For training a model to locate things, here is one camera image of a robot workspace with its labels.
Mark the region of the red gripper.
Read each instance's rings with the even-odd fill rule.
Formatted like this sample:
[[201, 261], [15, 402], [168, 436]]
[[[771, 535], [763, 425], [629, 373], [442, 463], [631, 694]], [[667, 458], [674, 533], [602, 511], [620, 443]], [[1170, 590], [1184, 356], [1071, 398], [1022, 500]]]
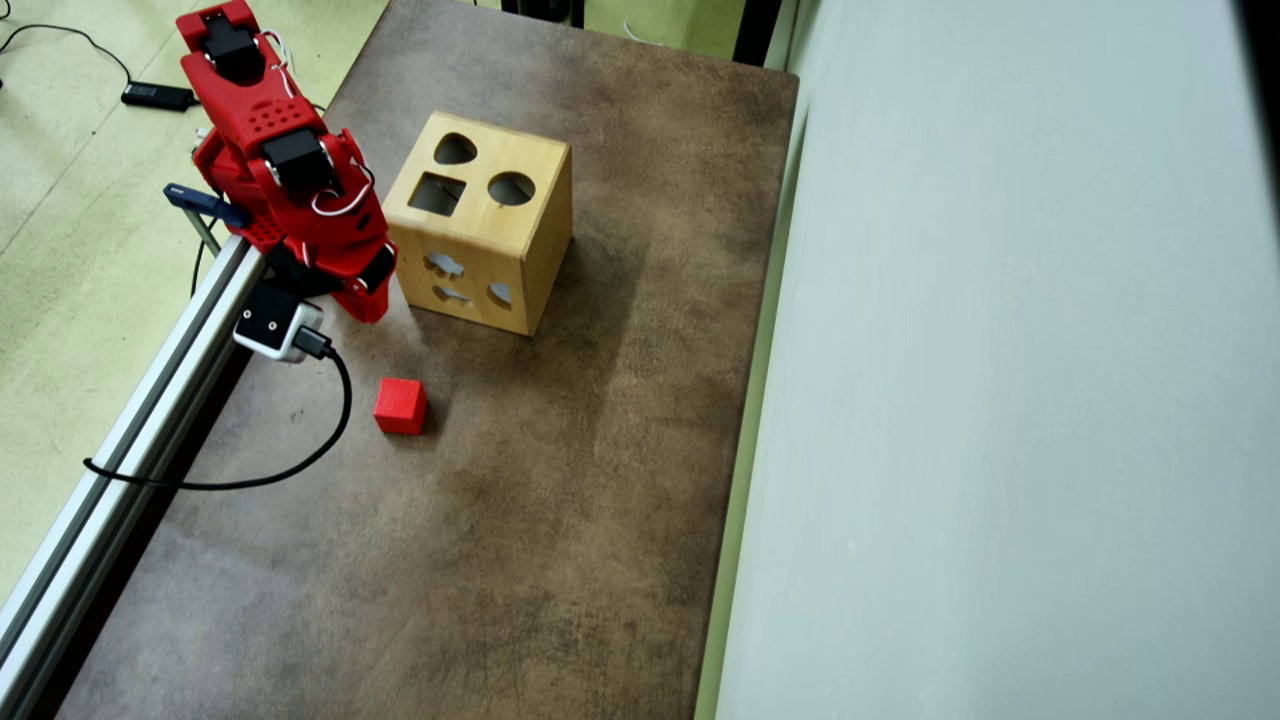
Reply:
[[289, 197], [300, 213], [288, 229], [288, 247], [301, 265], [294, 291], [332, 295], [355, 320], [376, 323], [389, 307], [396, 272], [376, 177], [349, 129], [307, 131], [302, 138], [310, 145], [288, 167]]

